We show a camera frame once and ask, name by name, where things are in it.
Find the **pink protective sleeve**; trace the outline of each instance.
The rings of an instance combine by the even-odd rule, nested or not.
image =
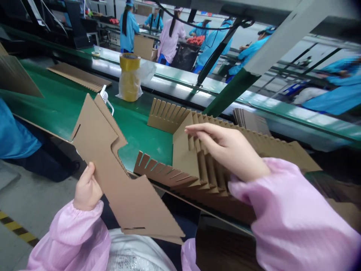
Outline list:
[[[111,240],[100,219],[103,206],[99,201],[88,212],[75,209],[73,201],[64,206],[32,250],[26,270],[104,271]]]
[[[267,271],[349,271],[361,236],[302,176],[298,167],[264,158],[271,175],[250,183],[229,182],[231,194],[254,207],[258,263]]]

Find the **blue cap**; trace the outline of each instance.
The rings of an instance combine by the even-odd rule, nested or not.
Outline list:
[[[276,30],[277,30],[277,26],[269,26],[266,29],[259,31],[258,35],[262,35],[264,33],[268,35],[272,35]]]

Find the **right hand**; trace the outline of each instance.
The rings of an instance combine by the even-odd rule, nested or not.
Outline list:
[[[244,50],[246,50],[248,47],[249,47],[249,46],[241,46],[241,47],[240,47],[240,50],[241,50],[241,51],[244,51]]]
[[[270,174],[262,158],[236,129],[202,123],[186,126],[185,132],[197,136],[220,164],[244,182]]]

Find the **blue chair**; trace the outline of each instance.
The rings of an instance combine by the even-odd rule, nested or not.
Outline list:
[[[204,66],[202,66],[202,65],[196,65],[196,66],[194,67],[193,73],[198,73],[198,72],[200,72],[201,70],[203,70],[203,67],[204,67]]]
[[[163,65],[166,65],[166,66],[169,66],[170,64],[168,63],[168,61],[165,59],[165,56],[163,54],[161,54],[159,56],[159,59],[158,59],[158,63],[159,64],[163,64]]]

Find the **worker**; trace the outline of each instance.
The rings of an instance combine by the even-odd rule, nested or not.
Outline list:
[[[324,68],[321,71],[332,73],[337,77],[346,78],[354,76],[361,68],[361,57],[350,57],[338,60]],[[323,78],[333,79],[329,75],[320,75]]]
[[[60,182],[79,169],[40,129],[15,119],[0,98],[0,159]]]
[[[209,22],[211,22],[211,20],[208,20],[208,19],[205,19],[203,22],[200,22],[197,24],[197,26],[200,26],[200,27],[203,27],[203,28],[209,28]],[[191,32],[189,32],[189,36],[192,36],[192,37],[200,37],[200,36],[205,36],[205,39],[208,37],[208,34],[209,34],[209,30],[207,29],[202,29],[202,28],[193,28],[191,30]]]
[[[177,20],[183,8],[175,7],[173,19],[165,22],[163,31],[159,37],[160,46],[158,48],[158,63],[169,66],[176,55],[178,39],[185,38],[184,24]]]
[[[228,182],[232,196],[253,206],[257,219],[251,227],[257,261],[264,270],[359,270],[355,265],[361,236],[296,165],[277,158],[262,159],[235,129],[203,123],[186,126],[185,132],[197,136],[233,173]],[[90,162],[76,185],[74,200],[55,215],[49,232],[31,251],[27,270],[45,266],[47,270],[71,271],[175,271],[152,238],[124,235],[120,228],[108,231],[100,219],[103,192],[94,171]],[[185,250],[188,248],[183,246],[179,255],[182,269],[196,270],[196,255],[189,262]]]
[[[204,45],[203,53],[201,53],[198,56],[193,73],[200,73],[200,71],[203,70],[203,67],[208,62],[208,59],[212,56],[213,52],[216,50],[218,45],[224,40],[225,36],[227,35],[228,29],[224,29],[224,28],[230,27],[232,25],[232,22],[233,22],[233,18],[229,17],[228,19],[223,21],[223,23],[220,26],[220,30],[213,31],[208,37],[206,37],[206,40],[202,44]],[[226,47],[224,48],[222,52],[223,55],[229,52],[231,48],[232,40],[233,37],[230,39],[230,41],[227,43]],[[213,65],[209,74],[213,73],[215,67],[217,66],[217,62],[218,60]]]
[[[331,63],[321,70],[334,76],[322,73],[319,76],[336,87],[333,87],[332,90],[313,86],[307,87],[295,97],[293,104],[302,105],[315,111],[324,111],[332,115],[340,115],[352,109],[360,104],[358,96],[361,76],[356,76],[360,68],[361,57],[344,58]]]
[[[120,51],[122,53],[134,52],[134,35],[139,33],[139,25],[132,11],[133,0],[127,0],[124,13],[120,17]]]
[[[250,61],[256,52],[267,42],[270,36],[276,31],[277,27],[269,26],[266,29],[258,32],[258,40],[250,46],[240,47],[242,51],[238,55],[238,59],[242,61],[240,65],[236,65],[229,69],[226,83],[229,83],[233,77]]]
[[[163,20],[162,20],[162,17],[159,16],[159,7],[157,4],[154,4],[154,13],[149,14],[144,25],[147,27],[150,27],[150,23],[152,21],[152,15],[153,15],[152,28],[157,28],[158,21],[159,21],[159,29],[163,30]]]

